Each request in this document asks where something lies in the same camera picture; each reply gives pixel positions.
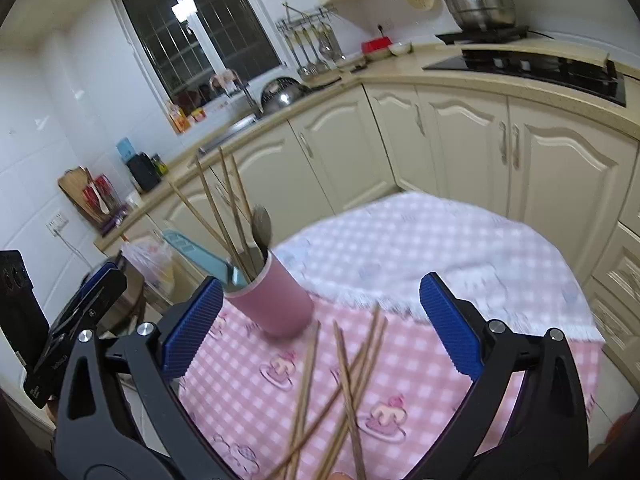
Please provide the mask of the wooden chopstick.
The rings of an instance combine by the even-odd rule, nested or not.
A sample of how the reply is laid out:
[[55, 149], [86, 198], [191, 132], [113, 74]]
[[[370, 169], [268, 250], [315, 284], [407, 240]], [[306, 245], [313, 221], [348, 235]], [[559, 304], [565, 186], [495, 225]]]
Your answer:
[[294, 457], [293, 448], [304, 431], [306, 411], [309, 402], [309, 388], [312, 382], [312, 374], [314, 374], [314, 362], [316, 362], [320, 327], [321, 323], [319, 321], [314, 321], [314, 324], [312, 324], [311, 326], [310, 337], [305, 354], [303, 376], [300, 380], [296, 398], [293, 425], [290, 432], [290, 437], [288, 438], [288, 452], [286, 452], [285, 455], [286, 463], [282, 474], [280, 475], [281, 479], [290, 478], [290, 473], [288, 471], [290, 470], [291, 462]]
[[[369, 331], [366, 340], [363, 343], [361, 363], [355, 367], [354, 374], [350, 373], [350, 383], [352, 384], [352, 395], [354, 396], [354, 407], [356, 415], [364, 392], [367, 389], [367, 385], [375, 364], [376, 356], [378, 355], [378, 349], [382, 344], [384, 332], [386, 330], [386, 322], [383, 322], [382, 327], [378, 328], [380, 314], [381, 309], [377, 304], [373, 308]], [[330, 440], [329, 448], [323, 455], [320, 467], [314, 473], [314, 479], [329, 478], [330, 474], [332, 474], [335, 463], [337, 462], [337, 457], [341, 453], [341, 449], [343, 447], [344, 441], [346, 440], [346, 437], [349, 437], [350, 439], [344, 409], [342, 419], [338, 423], [334, 431], [334, 435]]]
[[209, 207], [213, 211], [214, 218], [218, 224], [218, 228], [226, 242], [227, 250], [229, 255], [232, 257], [233, 262], [242, 270], [245, 275], [245, 279], [250, 282], [252, 278], [254, 278], [254, 274], [252, 271], [245, 265], [244, 261], [241, 259], [238, 251], [236, 250], [232, 237], [230, 236], [226, 225], [224, 224], [224, 219], [221, 217], [217, 205], [213, 199], [212, 192], [210, 192], [210, 188], [208, 186], [208, 182], [206, 180], [204, 171], [198, 159], [195, 159], [196, 169], [198, 170], [198, 176], [200, 177], [201, 184], [203, 185], [205, 195], [207, 197]]
[[352, 395], [352, 384], [350, 383], [350, 373], [348, 359], [346, 356], [346, 347], [343, 331], [336, 321], [333, 322], [334, 338], [336, 344], [336, 354], [338, 359], [338, 367], [340, 368], [340, 382], [343, 391], [345, 417], [349, 430], [350, 440], [352, 441], [352, 456], [356, 468], [356, 478], [358, 480], [366, 480], [366, 467], [363, 463], [361, 441], [359, 428], [356, 421], [356, 411], [354, 407], [354, 396]]

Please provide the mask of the black spork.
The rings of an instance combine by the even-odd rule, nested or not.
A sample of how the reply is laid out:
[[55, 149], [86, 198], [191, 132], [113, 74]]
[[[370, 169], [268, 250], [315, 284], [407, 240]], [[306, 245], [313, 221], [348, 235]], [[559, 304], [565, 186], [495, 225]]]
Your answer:
[[272, 224], [270, 215], [264, 206], [258, 205], [252, 209], [250, 229], [252, 230], [253, 240], [262, 254], [262, 262], [266, 263], [272, 240]]

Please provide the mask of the kitchen window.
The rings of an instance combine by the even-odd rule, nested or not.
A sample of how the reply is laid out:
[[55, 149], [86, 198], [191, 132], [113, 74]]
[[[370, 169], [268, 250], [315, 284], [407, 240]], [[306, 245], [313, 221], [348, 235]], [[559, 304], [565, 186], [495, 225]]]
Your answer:
[[255, 0], [117, 0], [129, 36], [168, 100], [191, 113], [222, 95], [233, 70], [255, 92], [285, 69]]

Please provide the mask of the light blue tray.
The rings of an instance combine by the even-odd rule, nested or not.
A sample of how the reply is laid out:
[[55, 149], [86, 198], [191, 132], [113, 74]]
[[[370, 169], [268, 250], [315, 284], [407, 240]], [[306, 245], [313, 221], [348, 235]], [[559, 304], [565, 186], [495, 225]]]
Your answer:
[[224, 285], [230, 284], [232, 269], [229, 263], [215, 256], [204, 247], [196, 244], [189, 237], [176, 230], [163, 230], [160, 232], [165, 242], [174, 248], [180, 255], [194, 266], [198, 266], [207, 275], [211, 275]]

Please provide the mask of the pink checkered tablecloth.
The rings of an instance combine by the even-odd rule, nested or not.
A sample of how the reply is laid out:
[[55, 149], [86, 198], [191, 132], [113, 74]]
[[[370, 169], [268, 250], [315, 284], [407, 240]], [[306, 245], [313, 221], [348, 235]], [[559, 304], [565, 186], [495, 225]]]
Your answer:
[[310, 293], [317, 325], [294, 339], [270, 339], [225, 306], [179, 385], [186, 412], [244, 479], [265, 478], [288, 452], [310, 338], [317, 355], [307, 416], [319, 428], [297, 474], [314, 476], [343, 413], [334, 335], [342, 332], [347, 352], [356, 353], [372, 307], [387, 327], [357, 411], [364, 466], [371, 479], [408, 474], [471, 385], [421, 308], [427, 273], [514, 332], [562, 330], [585, 400], [594, 400], [602, 336], [561, 253], [523, 223], [454, 200], [399, 193], [308, 226], [276, 256]]

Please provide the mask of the pink utensil cup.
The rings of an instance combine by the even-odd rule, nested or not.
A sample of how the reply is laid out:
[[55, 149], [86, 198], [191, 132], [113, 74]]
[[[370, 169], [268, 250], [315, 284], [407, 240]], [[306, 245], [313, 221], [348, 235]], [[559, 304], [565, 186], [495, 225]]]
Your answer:
[[314, 302], [288, 273], [280, 260], [268, 254], [254, 281], [236, 292], [225, 292], [226, 300], [256, 323], [270, 337], [293, 338], [314, 318]]

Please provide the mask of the wooden cutting board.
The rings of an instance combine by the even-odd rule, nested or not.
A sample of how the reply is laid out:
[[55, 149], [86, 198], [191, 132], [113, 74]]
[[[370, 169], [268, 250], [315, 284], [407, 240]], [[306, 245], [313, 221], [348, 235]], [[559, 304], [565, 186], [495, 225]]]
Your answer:
[[58, 187], [78, 212], [96, 229], [99, 230], [104, 226], [108, 215], [104, 214], [100, 207], [92, 206], [86, 197], [85, 189], [90, 188], [86, 168], [76, 167], [66, 170], [62, 177], [58, 178]]

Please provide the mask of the black knife block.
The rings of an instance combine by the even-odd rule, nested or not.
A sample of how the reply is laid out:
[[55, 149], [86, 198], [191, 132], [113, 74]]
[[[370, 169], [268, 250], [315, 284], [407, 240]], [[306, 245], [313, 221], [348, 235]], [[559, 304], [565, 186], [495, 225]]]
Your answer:
[[145, 153], [134, 154], [126, 162], [126, 166], [142, 193], [151, 192], [162, 182], [152, 160]]

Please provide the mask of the cream lower cabinets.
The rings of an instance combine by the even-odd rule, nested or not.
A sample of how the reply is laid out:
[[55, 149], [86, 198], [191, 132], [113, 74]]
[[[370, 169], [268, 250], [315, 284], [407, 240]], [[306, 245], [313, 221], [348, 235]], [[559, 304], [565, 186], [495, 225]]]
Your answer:
[[523, 222], [562, 252], [588, 289], [606, 353], [639, 351], [639, 85], [626, 106], [524, 84], [499, 93], [355, 84], [260, 120], [220, 147], [239, 159], [278, 240], [391, 192], [422, 191]]

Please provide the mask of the orange bottle on windowsill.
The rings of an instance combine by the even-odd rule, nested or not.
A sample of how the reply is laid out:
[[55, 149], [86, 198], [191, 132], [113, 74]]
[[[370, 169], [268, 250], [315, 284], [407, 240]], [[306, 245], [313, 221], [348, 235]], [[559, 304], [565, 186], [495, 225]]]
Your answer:
[[189, 130], [191, 128], [189, 119], [186, 117], [186, 114], [184, 114], [184, 111], [179, 105], [168, 101], [167, 111], [168, 116], [175, 127], [176, 133], [185, 133], [186, 130]]

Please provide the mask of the steel sink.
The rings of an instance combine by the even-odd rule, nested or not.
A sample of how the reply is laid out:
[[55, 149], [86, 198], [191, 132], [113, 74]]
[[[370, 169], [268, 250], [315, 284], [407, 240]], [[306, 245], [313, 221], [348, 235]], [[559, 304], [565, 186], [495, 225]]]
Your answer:
[[212, 139], [198, 148], [198, 156], [204, 156], [212, 151], [216, 151], [222, 144], [225, 144], [230, 139], [237, 136], [239, 133], [244, 130], [253, 127], [255, 124], [259, 122], [259, 117], [255, 114], [247, 115], [236, 122], [234, 122], [230, 127], [224, 130], [223, 133], [218, 134], [215, 139]]

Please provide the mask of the steel faucet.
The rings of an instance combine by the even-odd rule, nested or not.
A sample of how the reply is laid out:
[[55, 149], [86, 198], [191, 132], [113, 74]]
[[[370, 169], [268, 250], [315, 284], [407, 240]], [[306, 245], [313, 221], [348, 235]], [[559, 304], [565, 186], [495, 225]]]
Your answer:
[[262, 112], [260, 105], [255, 101], [253, 96], [250, 94], [250, 90], [248, 90], [248, 82], [243, 80], [240, 76], [235, 75], [233, 83], [235, 87], [239, 90], [239, 92], [241, 92], [242, 95], [244, 96], [245, 101], [247, 102], [247, 105], [250, 108], [250, 111], [254, 114], [254, 116], [256, 118], [262, 118], [262, 115], [264, 113]]

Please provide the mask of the black gas stove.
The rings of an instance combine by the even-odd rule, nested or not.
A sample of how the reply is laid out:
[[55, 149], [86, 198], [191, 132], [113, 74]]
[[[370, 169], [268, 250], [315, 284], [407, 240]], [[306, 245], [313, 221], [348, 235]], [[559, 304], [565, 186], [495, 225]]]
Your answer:
[[608, 58], [591, 63], [567, 55], [488, 48], [485, 41], [480, 44], [481, 48], [470, 48], [467, 44], [459, 55], [427, 64], [422, 70], [457, 70], [539, 80], [626, 106], [624, 76]]

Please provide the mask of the red container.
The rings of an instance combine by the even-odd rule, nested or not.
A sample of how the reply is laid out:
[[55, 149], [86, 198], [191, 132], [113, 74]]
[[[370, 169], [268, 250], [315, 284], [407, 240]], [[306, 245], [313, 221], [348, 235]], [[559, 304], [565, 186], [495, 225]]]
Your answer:
[[361, 44], [361, 52], [364, 55], [378, 52], [379, 50], [386, 50], [392, 44], [390, 37], [382, 36], [380, 38], [371, 39]]

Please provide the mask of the hanging utensil rack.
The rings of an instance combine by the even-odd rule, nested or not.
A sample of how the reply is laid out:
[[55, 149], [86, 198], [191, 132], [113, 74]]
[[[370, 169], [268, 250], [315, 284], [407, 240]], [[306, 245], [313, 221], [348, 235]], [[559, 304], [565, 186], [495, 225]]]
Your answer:
[[344, 58], [331, 26], [331, 18], [337, 16], [335, 6], [302, 11], [285, 1], [282, 8], [284, 17], [277, 21], [277, 31], [294, 58], [299, 78], [310, 81], [334, 70]]

